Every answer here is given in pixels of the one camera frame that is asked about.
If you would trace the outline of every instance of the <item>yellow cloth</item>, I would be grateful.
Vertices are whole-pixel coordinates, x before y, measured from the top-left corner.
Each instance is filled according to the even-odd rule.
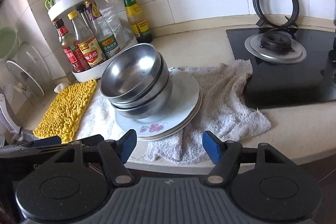
[[[74,84],[51,103],[40,124],[33,131],[39,138],[60,136],[62,143],[73,141],[79,122],[97,87],[96,80]]]

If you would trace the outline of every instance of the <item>microfiber cloth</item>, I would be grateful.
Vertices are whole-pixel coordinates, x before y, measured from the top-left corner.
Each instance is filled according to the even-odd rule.
[[[194,164],[208,159],[202,146],[202,133],[210,130],[222,141],[239,141],[257,136],[271,128],[270,121],[258,110],[243,102],[243,89],[252,75],[251,62],[236,60],[218,67],[188,67],[181,69],[199,83],[203,99],[191,122],[178,133],[148,142],[145,159],[162,157],[176,164]],[[115,123],[114,108],[97,88],[76,134],[76,139],[95,134],[105,140],[118,140],[123,132]]]

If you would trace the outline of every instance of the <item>metal bowl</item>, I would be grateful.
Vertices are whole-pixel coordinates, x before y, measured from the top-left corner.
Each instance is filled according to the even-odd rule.
[[[153,87],[161,66],[161,56],[153,45],[141,43],[129,47],[105,69],[100,91],[112,102],[135,101]]]
[[[120,109],[116,106],[115,111],[119,112],[120,115],[131,118],[131,119],[143,119],[147,118],[154,113],[157,113],[169,100],[171,92],[173,90],[173,81],[169,76],[168,82],[163,88],[163,90],[151,101],[131,109]]]
[[[148,91],[147,94],[145,94],[143,97],[139,98],[138,100],[135,100],[133,102],[130,103],[126,103],[126,104],[121,104],[121,103],[115,103],[113,101],[111,101],[112,105],[121,108],[121,109],[130,109],[130,108],[134,108],[137,106],[140,106],[150,100],[152,100],[155,96],[157,96],[165,87],[165,85],[167,84],[168,78],[169,78],[169,71],[168,71],[168,66],[166,61],[163,59],[162,55],[161,56],[161,62],[163,64],[162,66],[162,70],[159,74],[159,77],[156,81],[156,83],[154,84],[154,86],[152,87],[151,90]]]

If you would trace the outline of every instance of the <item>beige countertop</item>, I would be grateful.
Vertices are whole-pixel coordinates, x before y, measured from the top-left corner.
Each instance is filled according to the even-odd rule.
[[[162,54],[168,67],[216,66],[234,61],[226,29],[256,27],[240,25],[193,30],[156,37],[153,45]],[[333,31],[323,27],[307,27]],[[35,107],[34,119],[23,121],[22,126],[34,129],[47,108]],[[257,147],[266,142],[297,164],[319,160],[336,153],[336,102],[261,110],[271,121],[268,132],[241,141],[245,147]],[[195,165],[176,165],[163,159],[144,160],[147,142],[138,141],[126,167],[165,173],[207,174],[213,167],[210,160]],[[252,168],[244,164],[241,172]]]

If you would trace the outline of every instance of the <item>plate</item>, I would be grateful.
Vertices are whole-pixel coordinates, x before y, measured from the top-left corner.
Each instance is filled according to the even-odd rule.
[[[152,137],[182,123],[198,103],[200,86],[190,74],[169,70],[173,90],[167,104],[155,115],[145,119],[133,120],[115,113],[115,122],[122,131],[134,129],[138,137]]]
[[[147,138],[142,138],[142,137],[138,137],[138,140],[141,141],[157,141],[166,137],[169,137],[171,135],[174,135],[175,133],[179,132],[182,128],[184,128],[188,123],[191,122],[191,120],[195,117],[195,115],[197,114],[197,112],[199,111],[201,104],[202,104],[202,90],[199,89],[199,99],[198,99],[198,103],[195,106],[195,108],[192,110],[192,112],[189,114],[189,116],[179,125],[177,125],[176,127],[169,129],[159,135],[155,135],[153,137],[147,137]]]

